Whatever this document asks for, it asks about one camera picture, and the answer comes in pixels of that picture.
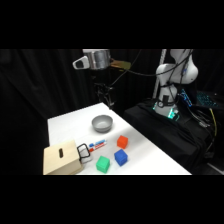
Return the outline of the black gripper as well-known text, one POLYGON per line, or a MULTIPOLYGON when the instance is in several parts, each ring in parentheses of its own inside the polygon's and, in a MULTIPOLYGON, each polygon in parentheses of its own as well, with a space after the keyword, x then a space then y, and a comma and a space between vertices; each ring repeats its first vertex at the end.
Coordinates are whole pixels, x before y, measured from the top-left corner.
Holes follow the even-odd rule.
POLYGON ((112 87, 109 87, 104 83, 95 83, 94 87, 96 88, 97 95, 105 97, 108 107, 110 107, 110 109, 113 109, 115 105, 115 99, 112 97, 109 100, 108 98, 108 95, 112 91, 112 87))

